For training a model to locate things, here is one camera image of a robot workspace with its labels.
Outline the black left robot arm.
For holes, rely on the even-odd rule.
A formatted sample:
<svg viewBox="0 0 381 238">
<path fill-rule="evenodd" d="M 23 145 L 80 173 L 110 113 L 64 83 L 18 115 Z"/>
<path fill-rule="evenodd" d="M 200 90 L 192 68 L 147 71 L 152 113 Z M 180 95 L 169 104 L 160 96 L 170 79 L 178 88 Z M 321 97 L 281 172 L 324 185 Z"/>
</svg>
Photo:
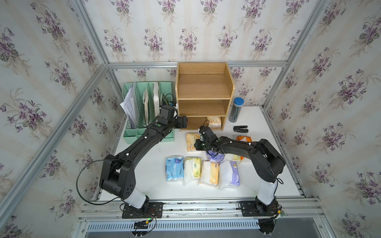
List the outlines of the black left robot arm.
<svg viewBox="0 0 381 238">
<path fill-rule="evenodd" d="M 179 116 L 174 106 L 164 105 L 154 121 L 127 149 L 117 155 L 108 155 L 103 163 L 99 186 L 128 205 L 146 213 L 149 198 L 136 188 L 135 168 L 151 148 L 174 129 L 187 128 L 187 116 Z"/>
</svg>

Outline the yellow-green tissue pack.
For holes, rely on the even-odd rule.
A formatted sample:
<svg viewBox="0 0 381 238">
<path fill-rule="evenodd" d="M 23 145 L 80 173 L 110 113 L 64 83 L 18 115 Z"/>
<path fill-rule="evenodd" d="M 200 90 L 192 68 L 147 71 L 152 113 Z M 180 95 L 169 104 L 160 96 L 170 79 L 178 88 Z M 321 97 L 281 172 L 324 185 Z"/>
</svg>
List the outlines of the yellow-green tissue pack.
<svg viewBox="0 0 381 238">
<path fill-rule="evenodd" d="M 187 185 L 201 177 L 201 158 L 187 157 L 184 162 L 184 185 Z"/>
</svg>

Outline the white yellow tissue pack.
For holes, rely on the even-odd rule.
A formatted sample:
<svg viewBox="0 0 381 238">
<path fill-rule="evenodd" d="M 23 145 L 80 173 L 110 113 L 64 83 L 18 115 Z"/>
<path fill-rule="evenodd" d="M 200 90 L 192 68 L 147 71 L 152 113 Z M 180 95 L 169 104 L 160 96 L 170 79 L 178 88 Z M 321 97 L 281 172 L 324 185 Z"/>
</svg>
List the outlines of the white yellow tissue pack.
<svg viewBox="0 0 381 238">
<path fill-rule="evenodd" d="M 236 162 L 236 163 L 240 163 L 242 161 L 242 158 L 239 155 L 225 154 L 223 161 L 224 162 L 226 162 L 226 161 L 233 161 L 233 162 Z"/>
</svg>

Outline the orange tissue pack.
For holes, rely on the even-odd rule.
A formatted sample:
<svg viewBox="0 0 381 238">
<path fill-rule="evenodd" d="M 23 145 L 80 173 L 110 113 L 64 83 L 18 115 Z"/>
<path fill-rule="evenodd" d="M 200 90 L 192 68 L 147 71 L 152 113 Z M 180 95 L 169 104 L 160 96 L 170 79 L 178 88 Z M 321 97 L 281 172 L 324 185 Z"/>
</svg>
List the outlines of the orange tissue pack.
<svg viewBox="0 0 381 238">
<path fill-rule="evenodd" d="M 250 136 L 245 136 L 245 135 L 237 136 L 236 140 L 242 141 L 242 142 L 252 142 L 251 137 Z M 243 156 L 238 156 L 238 155 L 234 156 L 234 160 L 242 161 L 243 159 L 244 159 Z"/>
</svg>

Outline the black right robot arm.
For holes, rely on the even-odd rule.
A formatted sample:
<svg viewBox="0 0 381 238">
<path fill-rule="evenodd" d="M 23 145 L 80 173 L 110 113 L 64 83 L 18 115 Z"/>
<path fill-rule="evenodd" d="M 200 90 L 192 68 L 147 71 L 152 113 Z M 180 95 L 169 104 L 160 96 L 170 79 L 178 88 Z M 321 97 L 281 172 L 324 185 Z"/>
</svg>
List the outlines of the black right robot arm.
<svg viewBox="0 0 381 238">
<path fill-rule="evenodd" d="M 283 172 L 286 162 L 268 140 L 245 142 L 233 140 L 226 136 L 217 137 L 212 129 L 207 126 L 201 126 L 198 132 L 200 139 L 197 139 L 194 144 L 197 151 L 232 154 L 249 159 L 261 179 L 256 203 L 267 207 L 273 204 L 275 191 L 280 181 L 278 176 Z"/>
</svg>

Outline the blue tissue pack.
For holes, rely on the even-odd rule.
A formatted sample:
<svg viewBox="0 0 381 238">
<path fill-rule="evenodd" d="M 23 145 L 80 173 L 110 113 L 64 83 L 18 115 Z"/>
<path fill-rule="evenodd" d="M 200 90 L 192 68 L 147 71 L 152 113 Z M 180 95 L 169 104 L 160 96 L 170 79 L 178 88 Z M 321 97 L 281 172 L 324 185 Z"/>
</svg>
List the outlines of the blue tissue pack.
<svg viewBox="0 0 381 238">
<path fill-rule="evenodd" d="M 165 172 L 167 182 L 182 180 L 184 178 L 184 158 L 182 156 L 168 157 Z"/>
</svg>

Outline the orange-yellow tissue pack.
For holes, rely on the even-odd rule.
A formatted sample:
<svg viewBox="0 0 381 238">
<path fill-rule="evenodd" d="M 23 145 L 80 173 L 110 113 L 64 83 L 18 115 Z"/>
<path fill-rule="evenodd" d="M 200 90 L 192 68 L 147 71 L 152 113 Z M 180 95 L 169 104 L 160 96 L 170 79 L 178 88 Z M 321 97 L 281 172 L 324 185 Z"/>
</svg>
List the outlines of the orange-yellow tissue pack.
<svg viewBox="0 0 381 238">
<path fill-rule="evenodd" d="M 201 176 L 199 184 L 216 187 L 219 179 L 219 164 L 203 161 L 201 165 Z"/>
</svg>

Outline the white purple tissue pack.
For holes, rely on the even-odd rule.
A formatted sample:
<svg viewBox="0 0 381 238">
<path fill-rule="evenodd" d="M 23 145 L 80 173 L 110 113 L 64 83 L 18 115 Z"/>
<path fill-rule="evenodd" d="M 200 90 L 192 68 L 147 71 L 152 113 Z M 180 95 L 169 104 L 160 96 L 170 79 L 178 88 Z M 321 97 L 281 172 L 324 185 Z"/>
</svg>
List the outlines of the white purple tissue pack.
<svg viewBox="0 0 381 238">
<path fill-rule="evenodd" d="M 219 188 L 238 188 L 240 186 L 240 175 L 236 161 L 225 161 L 219 165 Z"/>
</svg>

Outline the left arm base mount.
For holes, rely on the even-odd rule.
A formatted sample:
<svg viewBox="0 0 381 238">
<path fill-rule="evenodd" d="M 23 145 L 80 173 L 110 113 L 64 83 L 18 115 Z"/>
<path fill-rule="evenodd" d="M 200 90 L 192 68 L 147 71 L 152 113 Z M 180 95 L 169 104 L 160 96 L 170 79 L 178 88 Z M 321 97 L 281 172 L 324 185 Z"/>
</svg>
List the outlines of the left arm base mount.
<svg viewBox="0 0 381 238">
<path fill-rule="evenodd" d="M 122 210 L 122 218 L 161 218 L 163 214 L 163 205 L 163 202 L 149 202 L 145 203 L 142 208 L 135 208 L 132 205 L 125 203 Z"/>
</svg>

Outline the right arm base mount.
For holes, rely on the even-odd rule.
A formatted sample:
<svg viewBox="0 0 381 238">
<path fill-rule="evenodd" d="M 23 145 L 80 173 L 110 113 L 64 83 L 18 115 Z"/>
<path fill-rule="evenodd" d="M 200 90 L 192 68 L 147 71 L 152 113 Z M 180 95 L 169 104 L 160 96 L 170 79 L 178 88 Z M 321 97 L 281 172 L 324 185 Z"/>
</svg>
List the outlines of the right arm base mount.
<svg viewBox="0 0 381 238">
<path fill-rule="evenodd" d="M 254 201 L 240 201 L 238 208 L 244 217 L 277 217 L 282 210 L 276 198 L 270 205 L 262 203 L 257 198 Z"/>
</svg>

